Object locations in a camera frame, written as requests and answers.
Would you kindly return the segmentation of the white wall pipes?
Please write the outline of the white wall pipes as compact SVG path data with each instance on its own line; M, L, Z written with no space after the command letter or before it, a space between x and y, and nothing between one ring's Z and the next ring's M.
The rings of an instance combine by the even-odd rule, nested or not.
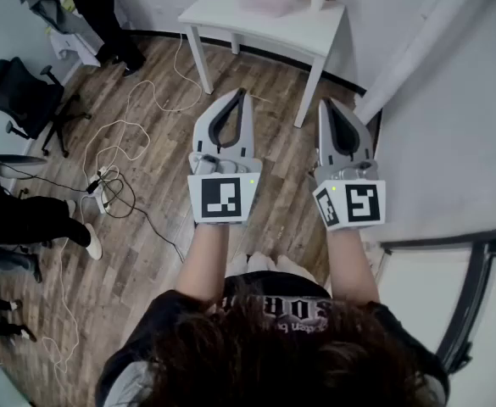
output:
M367 124L418 69L467 0L425 0L410 32L356 105L354 112Z

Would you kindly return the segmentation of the white power strip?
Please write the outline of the white power strip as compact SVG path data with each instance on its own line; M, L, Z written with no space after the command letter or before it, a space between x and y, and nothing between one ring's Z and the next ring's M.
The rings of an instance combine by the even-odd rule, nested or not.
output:
M98 171L93 174L89 179L89 184L86 192L88 195L95 199L98 209L102 215L109 212L109 204L111 197L105 180L109 170L102 166Z

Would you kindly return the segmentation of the person's legs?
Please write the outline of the person's legs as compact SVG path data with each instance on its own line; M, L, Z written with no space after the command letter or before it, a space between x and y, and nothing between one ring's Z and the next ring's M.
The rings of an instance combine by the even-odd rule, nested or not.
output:
M293 274L315 282L314 276L309 271L283 254L279 255L277 260L273 260L261 252L255 252L251 255L237 254L226 265L226 277L240 276L259 271Z

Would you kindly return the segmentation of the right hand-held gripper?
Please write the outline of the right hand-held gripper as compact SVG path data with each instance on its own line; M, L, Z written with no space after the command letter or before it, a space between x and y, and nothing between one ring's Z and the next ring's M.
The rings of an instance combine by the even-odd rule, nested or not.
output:
M379 226L386 220L386 182L378 177L371 134L358 116L334 98L318 108L320 165L312 192L328 231ZM341 161L362 162L337 166Z

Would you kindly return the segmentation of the white table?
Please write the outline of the white table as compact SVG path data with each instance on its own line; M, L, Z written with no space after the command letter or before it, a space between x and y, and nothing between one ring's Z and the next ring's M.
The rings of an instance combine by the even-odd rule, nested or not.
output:
M236 0L197 0L180 14L178 22L185 28L202 88L207 94L211 94L214 87L198 33L200 27L229 32L234 53L239 52L239 36L253 36L310 57L309 78L294 121L294 126L300 128L331 53L345 9L341 3L331 1L325 3L319 12L302 8L277 18L244 11Z

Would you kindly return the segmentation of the white low cabinet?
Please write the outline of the white low cabinet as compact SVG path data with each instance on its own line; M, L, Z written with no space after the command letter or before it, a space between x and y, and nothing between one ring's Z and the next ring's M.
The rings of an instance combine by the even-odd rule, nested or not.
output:
M101 66L97 58L98 49L79 34L62 34L51 30L48 37L58 59L64 60L68 53L75 53L84 65Z

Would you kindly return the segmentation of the black framed glass door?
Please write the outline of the black framed glass door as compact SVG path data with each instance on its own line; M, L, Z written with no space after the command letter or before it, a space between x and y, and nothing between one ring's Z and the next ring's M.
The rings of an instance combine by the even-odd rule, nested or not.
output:
M381 243L385 254L391 254L395 249L452 248L463 244L471 246L465 280L449 326L437 349L437 357L450 375L471 362L470 337L488 288L493 260L496 259L496 230Z

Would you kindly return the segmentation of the person's left forearm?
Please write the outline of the person's left forearm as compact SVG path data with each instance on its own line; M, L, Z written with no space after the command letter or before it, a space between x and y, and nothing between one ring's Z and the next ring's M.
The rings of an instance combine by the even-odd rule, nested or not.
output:
M214 304L225 284L229 225L198 224L175 290L197 301Z

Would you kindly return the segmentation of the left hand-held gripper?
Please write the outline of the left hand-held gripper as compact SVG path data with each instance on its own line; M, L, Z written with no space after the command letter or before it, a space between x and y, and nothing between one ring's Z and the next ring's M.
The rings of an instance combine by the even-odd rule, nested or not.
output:
M221 142L219 135L237 111L235 136ZM189 155L192 174L187 177L193 219L198 224L240 224L247 221L261 177L261 161L221 158L202 153L254 154L253 99L243 88L217 98L199 116Z

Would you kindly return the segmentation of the person's right forearm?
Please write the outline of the person's right forearm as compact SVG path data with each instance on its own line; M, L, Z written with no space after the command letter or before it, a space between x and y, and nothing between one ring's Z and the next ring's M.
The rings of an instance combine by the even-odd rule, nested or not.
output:
M346 229L329 231L326 240L332 296L356 305L379 303L376 280L359 232Z

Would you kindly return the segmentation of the grey garment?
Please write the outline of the grey garment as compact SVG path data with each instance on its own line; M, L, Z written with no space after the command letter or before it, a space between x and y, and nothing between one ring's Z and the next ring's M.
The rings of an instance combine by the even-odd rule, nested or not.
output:
M60 0L20 0L27 3L28 9L48 26L63 35L84 34L91 28L81 17L62 6Z

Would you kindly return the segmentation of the person's black printed T-shirt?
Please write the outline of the person's black printed T-shirt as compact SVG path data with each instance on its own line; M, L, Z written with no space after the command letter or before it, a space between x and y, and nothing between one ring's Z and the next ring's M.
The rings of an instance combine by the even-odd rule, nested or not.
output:
M446 407L449 377L387 306L289 273L160 294L106 362L96 407Z

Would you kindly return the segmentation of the black office chair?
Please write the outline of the black office chair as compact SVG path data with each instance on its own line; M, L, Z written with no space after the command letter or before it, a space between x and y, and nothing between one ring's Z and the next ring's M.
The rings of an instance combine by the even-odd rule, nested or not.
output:
M0 112L11 119L5 131L25 140L37 140L48 128L42 154L49 155L47 145L56 136L62 154L67 158L70 153L64 144L65 125L79 118L89 120L92 116L87 112L71 111L81 96L75 92L66 97L64 85L55 77L50 65L40 74L49 81L34 76L18 57L0 60Z

